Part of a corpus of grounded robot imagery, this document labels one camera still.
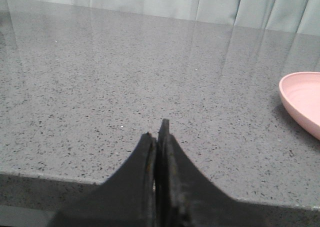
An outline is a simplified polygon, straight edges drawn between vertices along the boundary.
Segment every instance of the pink plate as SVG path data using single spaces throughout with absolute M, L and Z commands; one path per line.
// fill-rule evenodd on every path
M 297 72 L 279 83 L 281 101 L 306 131 L 320 140 L 320 72 Z

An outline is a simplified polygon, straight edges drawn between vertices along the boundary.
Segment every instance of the tabletop surface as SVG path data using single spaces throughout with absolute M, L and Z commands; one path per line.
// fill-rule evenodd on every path
M 102 183 L 168 118 L 231 197 L 320 206 L 320 141 L 278 91 L 286 74 L 320 71 L 319 36 L 32 0 L 8 9 L 0 173 Z

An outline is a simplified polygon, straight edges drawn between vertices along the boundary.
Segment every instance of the bowl rim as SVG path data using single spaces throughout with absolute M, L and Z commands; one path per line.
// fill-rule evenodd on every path
M 320 72 L 316 72 L 316 71 L 302 71 L 302 72 L 294 72 L 294 73 L 290 73 L 285 75 L 284 77 L 282 77 L 282 79 L 279 82 L 279 90 L 281 93 L 281 96 L 285 99 L 286 102 L 289 103 L 289 105 L 291 105 L 295 111 L 297 111 L 300 115 L 302 115 L 304 118 L 306 118 L 308 121 L 310 121 L 311 123 L 313 123 L 314 125 L 320 127 L 320 124 L 314 122 L 312 119 L 310 119 L 309 117 L 307 117 L 305 114 L 301 113 L 301 111 L 289 100 L 289 98 L 287 98 L 285 91 L 283 89 L 283 82 L 291 77 L 291 76 L 296 76 L 296 75 L 319 75 L 320 76 Z

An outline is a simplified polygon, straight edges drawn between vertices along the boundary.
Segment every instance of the curtain fold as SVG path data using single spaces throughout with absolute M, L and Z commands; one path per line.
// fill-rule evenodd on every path
M 320 36 L 320 0 L 37 0 Z

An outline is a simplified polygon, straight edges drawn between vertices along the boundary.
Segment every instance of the gray speckled countertop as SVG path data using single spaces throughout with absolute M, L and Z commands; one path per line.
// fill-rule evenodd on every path
M 320 206 L 320 141 L 278 82 L 320 71 L 320 37 L 8 0 L 0 173 L 102 183 L 162 118 L 230 196 Z

